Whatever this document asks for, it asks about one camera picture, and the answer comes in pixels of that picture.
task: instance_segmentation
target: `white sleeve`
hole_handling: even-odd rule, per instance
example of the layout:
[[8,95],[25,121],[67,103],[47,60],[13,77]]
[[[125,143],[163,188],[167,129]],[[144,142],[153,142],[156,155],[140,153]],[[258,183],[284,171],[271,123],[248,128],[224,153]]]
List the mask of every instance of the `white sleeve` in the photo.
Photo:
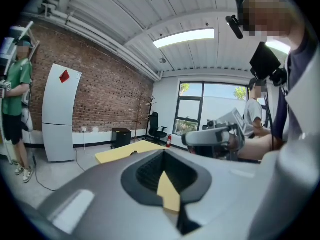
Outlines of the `white sleeve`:
[[258,102],[250,104],[248,111],[251,122],[254,122],[257,118],[262,121],[262,107]]

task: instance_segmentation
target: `ceiling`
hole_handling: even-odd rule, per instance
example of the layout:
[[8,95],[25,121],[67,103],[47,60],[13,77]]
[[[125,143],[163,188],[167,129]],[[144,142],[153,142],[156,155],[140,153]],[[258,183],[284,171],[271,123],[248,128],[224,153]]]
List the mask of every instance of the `ceiling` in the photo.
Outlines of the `ceiling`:
[[[57,0],[64,13],[95,27],[130,50],[155,73],[197,69],[248,71],[260,41],[242,40],[226,23],[237,14],[235,0]],[[214,28],[215,38],[169,45],[160,49],[154,40],[182,31]],[[286,55],[274,51],[283,63]]]

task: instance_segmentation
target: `red diamond sticker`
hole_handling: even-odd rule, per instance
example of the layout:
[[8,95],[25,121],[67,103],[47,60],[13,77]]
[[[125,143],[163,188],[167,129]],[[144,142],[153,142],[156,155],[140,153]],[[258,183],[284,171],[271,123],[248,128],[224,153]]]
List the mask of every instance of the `red diamond sticker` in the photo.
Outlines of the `red diamond sticker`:
[[64,71],[62,73],[62,75],[60,75],[60,81],[61,83],[64,83],[65,81],[67,81],[68,79],[70,78],[69,74],[68,74],[68,71]]

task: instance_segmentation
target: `brick wall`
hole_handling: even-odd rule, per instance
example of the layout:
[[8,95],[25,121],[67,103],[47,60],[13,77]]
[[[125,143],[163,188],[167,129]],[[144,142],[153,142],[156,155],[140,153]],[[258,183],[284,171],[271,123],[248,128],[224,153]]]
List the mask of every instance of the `brick wall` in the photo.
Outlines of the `brick wall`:
[[[98,127],[99,132],[112,128],[134,130],[139,98],[147,100],[153,92],[153,82],[121,58],[95,43],[48,22],[32,19],[32,33],[40,45],[32,58],[33,86],[30,103],[35,130],[42,130],[42,105],[50,69],[58,64],[79,72],[82,77],[73,109],[73,132],[87,132]],[[22,19],[26,26],[30,19]],[[141,103],[141,123],[147,127],[149,107]]]

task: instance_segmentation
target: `person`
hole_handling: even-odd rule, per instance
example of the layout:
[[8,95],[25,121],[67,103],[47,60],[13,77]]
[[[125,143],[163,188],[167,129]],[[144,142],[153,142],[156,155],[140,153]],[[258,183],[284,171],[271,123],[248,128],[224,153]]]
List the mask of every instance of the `person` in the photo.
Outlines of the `person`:
[[[319,41],[313,38],[306,28],[305,20],[298,15],[291,4],[284,0],[235,0],[238,18],[243,29],[262,32],[267,37],[288,38],[290,53],[287,58],[288,92],[304,74],[316,52]],[[263,156],[284,145],[283,131],[289,114],[288,141],[297,140],[302,135],[295,114],[288,106],[284,93],[279,91],[278,108],[272,134],[256,139],[246,139],[244,147],[238,152],[243,159],[261,160]],[[237,147],[236,138],[230,135],[229,149]]]
[[262,125],[262,107],[258,102],[261,98],[262,84],[256,78],[249,82],[249,100],[244,108],[243,119],[246,124],[244,135],[249,139],[269,135],[271,131]]
[[22,135],[22,96],[31,84],[32,64],[28,59],[31,43],[20,40],[17,44],[17,61],[12,64],[7,74],[7,82],[11,83],[11,90],[5,92],[2,101],[3,130],[5,138],[12,141],[18,165],[15,174],[23,174],[23,182],[30,181],[33,169],[28,162],[28,153]]

